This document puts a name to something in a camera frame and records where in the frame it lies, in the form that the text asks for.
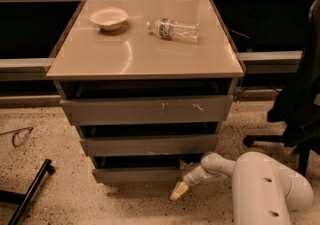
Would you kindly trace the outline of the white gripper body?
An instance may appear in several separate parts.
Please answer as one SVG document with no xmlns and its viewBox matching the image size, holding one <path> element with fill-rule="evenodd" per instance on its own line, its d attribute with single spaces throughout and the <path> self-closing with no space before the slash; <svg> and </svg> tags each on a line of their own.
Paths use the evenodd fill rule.
<svg viewBox="0 0 320 225">
<path fill-rule="evenodd" d="M 227 176 L 221 172 L 209 173 L 200 163 L 191 163 L 182 169 L 182 181 L 189 186 L 197 185 L 203 181 L 223 181 L 226 178 Z"/>
</svg>

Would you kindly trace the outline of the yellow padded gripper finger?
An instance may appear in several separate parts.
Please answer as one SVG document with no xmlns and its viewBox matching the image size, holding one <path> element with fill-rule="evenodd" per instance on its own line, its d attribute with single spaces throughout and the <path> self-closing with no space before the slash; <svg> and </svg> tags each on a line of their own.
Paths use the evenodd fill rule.
<svg viewBox="0 0 320 225">
<path fill-rule="evenodd" d="M 189 190 L 189 185 L 183 181 L 179 181 L 171 193 L 170 199 L 172 201 L 178 200 L 183 194 Z"/>
<path fill-rule="evenodd" d="M 190 167 L 190 163 L 186 163 L 185 161 L 183 161 L 182 159 L 179 159 L 178 160 L 178 163 L 179 163 L 179 168 L 181 170 L 184 170 L 184 169 L 188 169 Z"/>
</svg>

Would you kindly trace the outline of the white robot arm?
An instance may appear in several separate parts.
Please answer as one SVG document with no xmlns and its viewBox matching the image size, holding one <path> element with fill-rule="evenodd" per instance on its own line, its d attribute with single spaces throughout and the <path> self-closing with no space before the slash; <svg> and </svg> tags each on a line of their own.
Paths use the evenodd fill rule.
<svg viewBox="0 0 320 225">
<path fill-rule="evenodd" d="M 197 163 L 180 163 L 181 180 L 170 199 L 177 200 L 203 181 L 232 179 L 234 225 L 291 225 L 290 214 L 312 205 L 308 180 L 277 160 L 247 152 L 237 160 L 208 152 Z"/>
</svg>

